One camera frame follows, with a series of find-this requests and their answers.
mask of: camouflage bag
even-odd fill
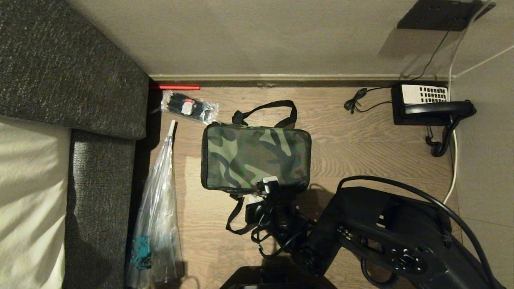
[[[291,114],[274,128],[249,127],[244,121],[253,112],[286,106]],[[311,138],[308,132],[293,129],[297,119],[295,104],[281,100],[259,106],[232,117],[233,124],[214,122],[202,140],[201,183],[210,190],[231,194],[257,191],[264,177],[277,176],[284,190],[304,191],[310,178]]]

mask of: white label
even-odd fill
[[[193,112],[193,103],[192,102],[184,102],[184,104],[182,105],[182,114],[185,114],[185,115],[191,115],[191,113]]]
[[[277,181],[277,182],[279,181],[277,176],[267,176],[267,177],[264,177],[262,179],[262,182],[264,183],[264,189],[266,190],[266,193],[268,193],[268,194],[270,193],[269,187],[268,187],[267,183],[272,182],[274,180]]]

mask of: wooden floor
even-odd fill
[[[450,154],[436,158],[425,144],[425,127],[395,126],[390,104],[367,113],[353,114],[343,108],[357,88],[202,88],[188,92],[193,98],[219,103],[218,121],[230,122],[236,110],[249,111],[268,102],[290,99],[298,109],[296,128],[312,135],[311,189],[298,197],[300,210],[315,218],[327,205],[338,182],[353,175],[391,178],[444,199],[451,183]],[[388,89],[370,92],[362,99],[363,108],[390,99]],[[273,126],[289,114],[289,109],[256,112],[250,125]],[[200,183],[201,138],[205,125],[163,113],[161,143],[171,120],[178,121],[174,171],[178,221],[187,278],[181,288],[219,288],[239,267],[260,265],[256,244],[250,236],[236,236],[225,230],[235,201],[227,193],[205,190]],[[434,128],[436,139],[441,130]],[[152,152],[151,167],[159,149]],[[349,185],[406,194],[399,189],[372,182]],[[449,206],[458,210],[456,193]],[[242,227],[243,218],[234,226]],[[265,250],[272,251],[268,239]],[[359,260],[345,249],[325,275],[337,288],[374,288],[364,278]],[[406,281],[395,288],[412,288]]]

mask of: white bedsheet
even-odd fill
[[[61,288],[70,130],[0,118],[0,287]]]

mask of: wall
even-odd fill
[[[416,0],[68,2],[154,78],[395,79],[419,74],[445,33],[394,29]],[[514,1],[497,3],[463,43],[456,73],[511,42]],[[427,75],[446,75],[460,34],[449,34]]]
[[[453,100],[469,99],[478,111],[457,128],[460,214],[507,288],[514,288],[513,64],[511,49],[452,84]]]

